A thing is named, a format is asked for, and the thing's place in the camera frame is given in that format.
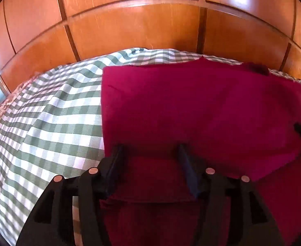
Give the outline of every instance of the wooden headboard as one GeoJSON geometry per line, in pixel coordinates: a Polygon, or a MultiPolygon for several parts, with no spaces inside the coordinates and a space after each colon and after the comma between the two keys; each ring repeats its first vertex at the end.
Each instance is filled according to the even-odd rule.
{"type": "Polygon", "coordinates": [[[256,62],[301,78],[299,0],[2,0],[0,72],[35,72],[130,47],[256,62]]]}

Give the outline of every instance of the copper-colored screw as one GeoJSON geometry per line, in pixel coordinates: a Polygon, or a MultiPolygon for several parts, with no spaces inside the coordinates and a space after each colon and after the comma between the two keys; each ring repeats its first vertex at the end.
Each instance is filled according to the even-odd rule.
{"type": "Polygon", "coordinates": [[[98,173],[98,168],[97,167],[92,167],[89,169],[89,174],[94,175],[98,173]]]}
{"type": "Polygon", "coordinates": [[[63,177],[61,175],[57,175],[54,177],[55,182],[60,182],[62,179],[63,179],[63,177]]]}
{"type": "Polygon", "coordinates": [[[215,173],[215,170],[214,170],[213,168],[211,168],[211,167],[208,167],[208,168],[205,170],[205,172],[206,172],[207,174],[209,174],[209,175],[213,175],[213,174],[215,173]]]}
{"type": "Polygon", "coordinates": [[[242,176],[241,180],[243,182],[250,182],[250,178],[248,176],[242,176]]]}

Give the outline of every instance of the green and white checkered fabric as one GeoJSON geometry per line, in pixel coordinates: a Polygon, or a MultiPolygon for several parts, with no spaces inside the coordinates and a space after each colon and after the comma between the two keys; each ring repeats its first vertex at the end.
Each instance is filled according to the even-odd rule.
{"type": "Polygon", "coordinates": [[[28,85],[0,120],[0,233],[9,244],[15,245],[29,213],[55,175],[79,176],[104,157],[100,94],[105,66],[168,64],[201,56],[173,49],[132,48],[59,66],[28,85]]]}

